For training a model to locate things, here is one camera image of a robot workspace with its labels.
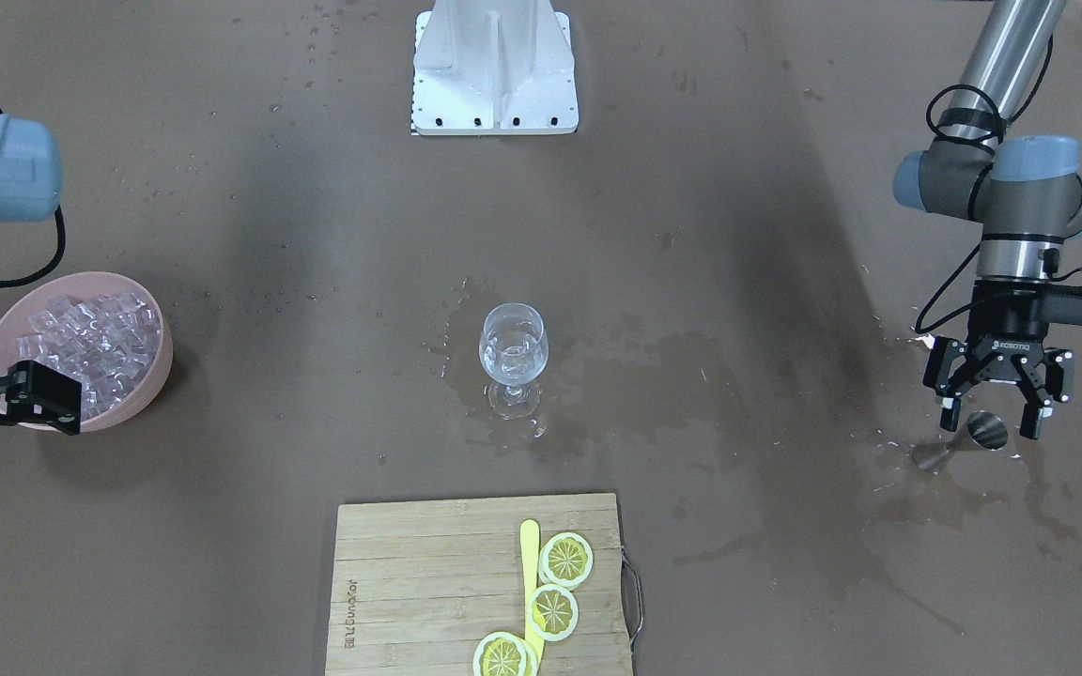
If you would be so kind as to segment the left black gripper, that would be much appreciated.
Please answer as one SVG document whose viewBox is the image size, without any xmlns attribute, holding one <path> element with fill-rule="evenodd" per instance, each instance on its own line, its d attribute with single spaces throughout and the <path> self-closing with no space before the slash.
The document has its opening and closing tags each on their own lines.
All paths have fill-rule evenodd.
<svg viewBox="0 0 1082 676">
<path fill-rule="evenodd" d="M 1019 434 L 1039 440 L 1043 420 L 1071 398 L 1073 356 L 1043 345 L 1051 324 L 1074 319 L 1074 292 L 1060 284 L 977 281 L 966 339 L 935 339 L 923 385 L 939 395 L 939 426 L 956 432 L 965 394 L 984 382 L 1016 385 L 1025 398 Z"/>
</svg>

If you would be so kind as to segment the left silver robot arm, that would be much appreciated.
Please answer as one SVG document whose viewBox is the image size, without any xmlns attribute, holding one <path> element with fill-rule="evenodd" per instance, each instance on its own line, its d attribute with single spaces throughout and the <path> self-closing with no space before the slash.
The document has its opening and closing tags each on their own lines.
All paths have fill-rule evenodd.
<svg viewBox="0 0 1082 676">
<path fill-rule="evenodd" d="M 966 318 L 965 339 L 935 339 L 924 369 L 950 432 L 984 382 L 1022 393 L 1028 439 L 1073 389 L 1073 352 L 1046 339 L 1052 326 L 1082 327 L 1082 284 L 1059 269 L 1064 244 L 1082 236 L 1081 146 L 1063 134 L 1010 135 L 1048 72 L 1064 8 L 992 5 L 965 72 L 928 103 L 931 146 L 907 155 L 893 180 L 898 204 L 981 227 L 965 259 L 976 269 L 971 297 L 944 315 Z"/>
</svg>

